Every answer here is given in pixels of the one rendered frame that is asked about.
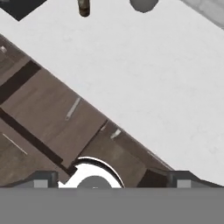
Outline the brown wooden drawer front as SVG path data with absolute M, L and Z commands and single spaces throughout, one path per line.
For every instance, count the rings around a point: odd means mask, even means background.
M 31 58 L 0 34 L 0 86 Z
M 104 115 L 83 100 L 65 121 L 77 98 L 72 89 L 53 75 L 39 71 L 2 107 L 68 167 L 106 122 Z

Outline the brown wooden cupboard door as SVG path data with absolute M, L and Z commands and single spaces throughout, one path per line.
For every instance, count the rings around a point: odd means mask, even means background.
M 8 141 L 3 133 L 26 151 L 28 156 Z M 35 171 L 56 171 L 59 173 L 59 181 L 63 183 L 70 179 L 49 157 L 0 118 L 0 186 L 24 179 Z
M 106 121 L 80 157 L 104 162 L 118 174 L 125 187 L 137 187 L 149 169 L 159 174 L 173 170 L 126 132 L 113 136 L 117 130 L 115 124 Z

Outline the brown bottle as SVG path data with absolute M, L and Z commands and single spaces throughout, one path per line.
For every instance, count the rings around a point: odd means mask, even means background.
M 90 0 L 78 0 L 79 13 L 83 17 L 88 17 L 90 14 Z

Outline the grey round thing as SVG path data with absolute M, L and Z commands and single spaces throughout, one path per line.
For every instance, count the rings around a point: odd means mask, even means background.
M 159 0 L 129 0 L 130 5 L 138 12 L 146 13 L 152 11 Z

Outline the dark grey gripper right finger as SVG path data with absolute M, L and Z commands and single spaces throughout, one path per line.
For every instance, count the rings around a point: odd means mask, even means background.
M 169 171 L 167 174 L 167 186 L 172 188 L 223 188 L 223 185 L 198 178 L 190 171 Z

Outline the white round thing black rim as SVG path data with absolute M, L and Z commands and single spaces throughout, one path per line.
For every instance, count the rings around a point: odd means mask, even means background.
M 95 157 L 79 157 L 71 166 L 72 176 L 59 188 L 124 188 L 118 172 L 108 163 Z

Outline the black hob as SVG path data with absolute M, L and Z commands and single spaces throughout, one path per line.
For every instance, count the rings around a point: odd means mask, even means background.
M 47 0 L 0 0 L 0 8 L 15 18 L 22 20 Z

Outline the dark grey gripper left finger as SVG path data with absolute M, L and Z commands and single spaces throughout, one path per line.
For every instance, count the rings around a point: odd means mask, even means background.
M 56 171 L 35 171 L 27 178 L 9 183 L 5 187 L 58 188 L 59 174 Z

